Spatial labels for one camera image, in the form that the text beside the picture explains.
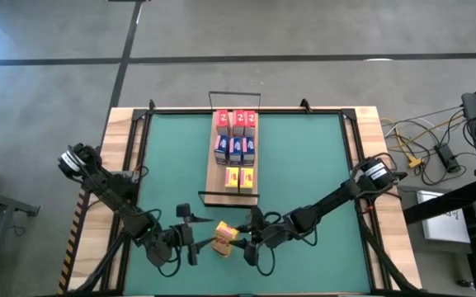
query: concrete floor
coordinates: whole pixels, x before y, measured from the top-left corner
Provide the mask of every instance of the concrete floor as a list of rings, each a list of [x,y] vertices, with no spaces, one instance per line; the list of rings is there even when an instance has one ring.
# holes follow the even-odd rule
[[[102,0],[0,0],[0,59],[118,58],[133,8]],[[476,52],[476,0],[153,0],[143,5],[132,56],[460,52]],[[0,67],[0,193],[42,206],[35,219],[16,217],[27,233],[7,237],[0,296],[55,292],[78,189],[56,158],[67,144],[100,143],[117,69]],[[271,106],[304,97],[312,105],[375,105],[381,116],[401,119],[458,106],[461,93],[476,91],[476,59],[132,65],[119,105],[147,106],[153,98],[158,106],[206,106],[210,90],[261,92],[262,105]],[[450,146],[472,151],[458,132]],[[437,162],[434,177],[442,172]],[[476,160],[465,155],[462,162],[471,170],[440,188],[474,179]],[[403,184],[421,185],[416,177]],[[454,263],[463,266],[463,256],[422,249],[416,260],[426,289],[476,295],[453,285]]]

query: small box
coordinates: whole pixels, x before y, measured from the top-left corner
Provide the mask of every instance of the small box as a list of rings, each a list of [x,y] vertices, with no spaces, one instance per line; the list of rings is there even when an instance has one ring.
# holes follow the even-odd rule
[[[254,169],[241,168],[239,174],[239,190],[240,192],[251,192],[254,187]]]
[[[256,112],[244,111],[245,115],[245,130],[243,134],[245,136],[254,136],[256,133]]]
[[[234,136],[243,136],[245,133],[245,115],[242,110],[232,112],[232,133]]]
[[[221,256],[228,257],[232,252],[230,241],[236,240],[239,231],[228,226],[224,221],[219,222],[215,229],[215,240],[212,241],[212,248]]]
[[[243,166],[254,166],[256,149],[254,148],[254,137],[242,138]]]
[[[241,165],[242,157],[242,148],[241,148],[241,137],[232,137],[230,139],[230,153],[229,160],[231,166]]]
[[[225,177],[224,177],[224,186],[228,189],[238,189],[238,179],[239,179],[239,168],[237,167],[227,167]]]
[[[228,155],[229,137],[226,135],[218,135],[218,138],[215,140],[214,146],[215,162],[218,164],[226,165]]]
[[[229,112],[218,110],[215,112],[215,129],[218,135],[229,135]]]

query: black clamp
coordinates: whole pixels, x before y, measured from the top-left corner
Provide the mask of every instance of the black clamp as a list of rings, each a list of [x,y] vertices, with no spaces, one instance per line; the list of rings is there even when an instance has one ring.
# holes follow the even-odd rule
[[[307,113],[307,114],[313,112],[313,109],[309,105],[309,101],[307,101],[307,99],[305,99],[305,98],[302,99],[302,101],[300,102],[300,107],[304,107],[305,108],[305,113]]]

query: green table surface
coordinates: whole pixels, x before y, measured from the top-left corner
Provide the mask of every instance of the green table surface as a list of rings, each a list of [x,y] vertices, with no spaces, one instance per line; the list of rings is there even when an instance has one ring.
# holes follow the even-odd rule
[[[190,203],[192,212],[214,222],[193,224],[196,241],[211,238],[220,220],[237,226],[248,210],[206,208],[197,191],[206,184],[211,115],[154,115],[139,207],[163,210],[160,223],[178,224],[175,207]],[[349,177],[338,115],[259,115],[259,207],[282,214],[313,204]],[[275,249],[276,269],[261,276],[234,248],[228,258],[206,246],[199,265],[189,266],[183,249],[181,270],[171,278],[158,273],[144,248],[131,245],[126,295],[229,295],[370,291],[356,213],[346,203],[322,219],[318,245],[290,241]],[[176,263],[163,267],[165,273]],[[260,267],[269,271],[271,253],[260,250]]]

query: yellow package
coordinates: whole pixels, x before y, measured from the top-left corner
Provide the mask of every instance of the yellow package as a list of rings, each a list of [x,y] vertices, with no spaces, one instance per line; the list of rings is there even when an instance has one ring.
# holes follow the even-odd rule
[[[254,169],[241,168],[239,174],[239,188],[245,191],[251,191],[254,187]]]
[[[230,241],[238,237],[239,231],[229,227],[224,221],[219,222],[215,229],[215,240],[212,241],[212,248],[221,256],[228,257],[232,252]]]
[[[239,174],[239,168],[227,167],[227,171],[224,177],[224,186],[227,188],[238,189],[238,174]]]

